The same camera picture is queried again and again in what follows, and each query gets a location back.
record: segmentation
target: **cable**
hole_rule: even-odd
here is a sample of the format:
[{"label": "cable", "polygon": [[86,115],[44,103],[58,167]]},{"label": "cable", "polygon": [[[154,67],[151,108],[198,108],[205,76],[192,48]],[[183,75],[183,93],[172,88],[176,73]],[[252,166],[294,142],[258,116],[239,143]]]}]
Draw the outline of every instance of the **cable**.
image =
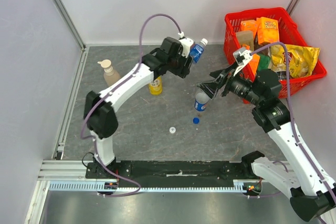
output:
[{"label": "cable", "polygon": [[97,150],[97,141],[96,141],[96,138],[92,135],[88,135],[88,136],[84,136],[84,131],[85,131],[85,128],[86,128],[86,125],[88,123],[88,120],[89,118],[92,116],[93,112],[95,111],[95,109],[107,98],[109,97],[110,95],[112,95],[112,93],[114,93],[119,87],[121,87],[122,85],[124,85],[126,82],[128,82],[130,79],[133,78],[133,75],[136,74],[140,67],[141,67],[141,63],[142,63],[142,56],[143,56],[143,48],[142,48],[142,36],[143,36],[143,32],[144,32],[144,29],[147,25],[147,23],[154,17],[158,17],[158,16],[163,16],[163,17],[167,17],[169,19],[171,19],[174,24],[177,26],[177,29],[179,30],[178,32],[181,33],[181,29],[180,29],[180,26],[178,25],[178,23],[176,22],[176,20],[174,20],[171,16],[167,15],[167,14],[162,14],[162,13],[158,13],[158,14],[154,14],[152,16],[150,16],[148,19],[146,19],[146,21],[143,23],[142,27],[141,27],[141,30],[140,30],[140,35],[139,35],[139,51],[140,51],[140,58],[139,58],[139,62],[138,62],[138,66],[136,67],[136,69],[133,71],[133,73],[131,75],[129,75],[125,80],[121,81],[120,83],[118,83],[115,87],[112,88],[112,90],[110,92],[108,92],[104,97],[102,97],[93,107],[92,109],[89,111],[89,113],[87,114],[87,116],[85,117],[84,119],[84,122],[83,122],[83,125],[82,125],[82,129],[80,131],[80,137],[82,139],[88,139],[88,138],[91,138],[94,142],[94,146],[95,146],[95,149],[94,149],[94,152],[95,152],[95,158],[96,160],[98,160],[98,162],[100,163],[100,165],[104,168],[104,170],[106,172],[108,172],[109,174],[113,175],[114,177],[117,177],[119,179],[123,179],[125,181],[128,181],[130,183],[133,183],[135,185],[137,185],[138,189],[135,190],[135,191],[132,191],[132,192],[129,192],[129,193],[126,193],[126,194],[117,194],[117,195],[104,195],[104,194],[100,194],[98,193],[98,195],[102,195],[104,197],[123,197],[123,196],[129,196],[129,195],[134,195],[136,194],[137,192],[140,191],[141,189],[141,185],[134,181],[134,180],[131,180],[129,178],[125,178],[125,177],[122,177],[114,172],[112,172],[111,170],[109,170],[106,165],[103,164],[100,156],[99,156],[99,153],[98,153],[98,150]]},{"label": "cable", "polygon": [[286,166],[283,162],[278,161],[278,160],[275,160],[275,161],[273,162],[273,164],[277,164],[277,163],[283,165],[284,168],[285,168],[286,173],[288,172],[288,168],[287,168],[287,166]]},{"label": "cable", "polygon": [[260,191],[255,191],[255,190],[253,190],[253,189],[250,189],[250,191],[252,191],[252,192],[254,192],[254,193],[256,193],[256,194],[261,194],[261,191],[262,191],[263,189],[261,188],[261,190]]},{"label": "cable", "polygon": [[307,160],[309,161],[309,163],[311,164],[311,166],[313,167],[313,169],[315,170],[315,172],[320,177],[321,181],[323,181],[324,186],[327,188],[327,190],[330,193],[333,201],[336,204],[336,195],[335,195],[335,193],[333,192],[333,190],[331,189],[331,187],[329,186],[329,184],[327,183],[327,181],[324,180],[323,174],[318,169],[318,167],[316,166],[315,162],[309,156],[307,150],[305,149],[305,147],[300,142],[299,137],[298,137],[298,133],[296,132],[296,129],[295,129],[293,107],[292,107],[292,102],[291,102],[291,97],[290,97],[290,82],[289,82],[289,62],[290,62],[290,60],[289,60],[288,50],[287,50],[286,45],[284,43],[282,43],[282,42],[270,43],[270,44],[267,44],[267,45],[265,45],[263,47],[260,47],[259,49],[255,50],[255,51],[253,51],[251,53],[251,55],[254,55],[254,54],[256,54],[256,53],[258,53],[260,51],[263,51],[264,49],[267,49],[267,48],[269,48],[271,46],[274,46],[274,45],[281,45],[284,48],[284,51],[285,51],[286,62],[287,62],[287,64],[286,64],[287,103],[288,103],[288,107],[289,107],[290,124],[291,124],[291,127],[292,127],[292,131],[293,131],[293,134],[294,134],[295,141],[296,141],[297,145],[300,147],[300,149],[302,150],[302,152],[304,153],[304,155],[306,156]]},{"label": "cable", "polygon": [[89,153],[92,154],[92,156],[95,156],[93,152],[86,152],[86,153],[85,153],[85,155],[82,157],[82,164],[83,164],[83,166],[85,166],[86,168],[88,168],[88,166],[87,166],[86,164],[84,164],[84,158],[85,158],[86,155],[88,155]]}]

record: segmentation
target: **gray floor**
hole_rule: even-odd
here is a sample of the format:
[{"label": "gray floor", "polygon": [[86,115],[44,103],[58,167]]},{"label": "gray floor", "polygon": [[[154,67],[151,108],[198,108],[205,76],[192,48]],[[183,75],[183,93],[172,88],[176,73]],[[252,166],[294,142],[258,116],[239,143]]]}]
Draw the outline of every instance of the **gray floor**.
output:
[{"label": "gray floor", "polygon": [[[152,46],[146,46],[149,52]],[[79,137],[86,94],[107,87],[97,61],[110,59],[120,75],[137,62],[137,46],[91,47],[78,91],[66,138],[64,159],[81,159],[93,151],[91,140]],[[208,80],[208,74],[228,66],[223,45],[208,46],[191,73],[181,79],[171,73],[162,77],[163,92],[151,95],[147,87],[139,90],[117,112],[119,128],[114,137],[114,152],[124,160],[233,160],[252,151],[263,152],[270,160],[284,160],[280,149],[255,123],[253,106],[243,104],[233,94],[211,101],[198,125],[193,108],[195,84]],[[170,127],[175,134],[169,133]]]}]

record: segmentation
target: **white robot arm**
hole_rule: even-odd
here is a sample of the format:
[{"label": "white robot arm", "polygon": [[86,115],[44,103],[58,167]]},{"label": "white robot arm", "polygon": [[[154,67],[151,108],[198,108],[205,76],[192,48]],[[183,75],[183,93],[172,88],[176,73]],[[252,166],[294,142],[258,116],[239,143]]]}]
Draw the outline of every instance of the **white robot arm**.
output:
[{"label": "white robot arm", "polygon": [[[95,109],[87,123],[91,135],[97,141],[97,151],[104,165],[109,165],[115,159],[112,135],[118,128],[115,113],[120,106],[140,88],[167,71],[181,78],[185,78],[189,74],[193,61],[189,53],[194,45],[194,40],[184,37],[183,32],[179,36],[179,40],[170,37],[165,38],[160,48],[154,49],[142,58],[140,67],[139,63],[136,64],[128,74],[114,85],[99,94],[93,91],[88,93],[84,118],[95,103],[109,94],[104,102]],[[121,85],[115,92],[112,92],[114,87],[119,86],[126,79],[129,79],[127,85]]]},{"label": "white robot arm", "polygon": [[278,99],[281,84],[277,74],[270,69],[262,70],[254,82],[237,74],[237,69],[241,70],[251,61],[250,54],[245,48],[236,51],[234,64],[212,72],[210,75],[215,80],[197,86],[213,98],[225,85],[222,96],[232,92],[256,106],[252,110],[255,121],[279,146],[296,176],[278,168],[260,152],[248,154],[242,161],[248,164],[251,174],[262,177],[286,195],[303,220],[310,221],[335,207],[330,194],[330,188],[336,193],[335,180],[321,167],[294,123],[299,142],[295,139],[289,111]]}]

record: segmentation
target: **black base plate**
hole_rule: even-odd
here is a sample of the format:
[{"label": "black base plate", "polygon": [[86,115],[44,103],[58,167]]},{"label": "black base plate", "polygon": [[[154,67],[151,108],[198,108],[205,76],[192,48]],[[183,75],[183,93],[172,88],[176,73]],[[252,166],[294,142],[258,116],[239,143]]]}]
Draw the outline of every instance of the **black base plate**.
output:
[{"label": "black base plate", "polygon": [[[258,179],[244,172],[242,163],[229,161],[116,161],[108,169],[137,181],[142,187],[231,187],[233,179]],[[181,172],[196,176],[171,176]],[[114,178],[97,162],[88,164],[85,177]],[[136,185],[120,180],[119,187]]]}]

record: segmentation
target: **plastic bottle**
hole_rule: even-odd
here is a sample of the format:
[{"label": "plastic bottle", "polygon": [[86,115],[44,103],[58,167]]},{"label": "plastic bottle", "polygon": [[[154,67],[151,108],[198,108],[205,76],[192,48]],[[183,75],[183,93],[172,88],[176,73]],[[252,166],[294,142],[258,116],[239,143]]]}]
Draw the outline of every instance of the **plastic bottle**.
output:
[{"label": "plastic bottle", "polygon": [[149,92],[153,95],[162,93],[162,79],[161,76],[157,77],[154,81],[148,84]]},{"label": "plastic bottle", "polygon": [[197,63],[204,51],[204,48],[208,45],[206,39],[202,39],[199,44],[196,44],[190,51],[190,56],[194,58],[194,62]]},{"label": "plastic bottle", "polygon": [[104,69],[104,79],[109,87],[120,80],[120,74],[114,70],[110,60],[98,61],[98,64]]},{"label": "plastic bottle", "polygon": [[197,111],[204,111],[209,100],[210,97],[208,97],[201,89],[198,89],[195,96],[195,109]]}]

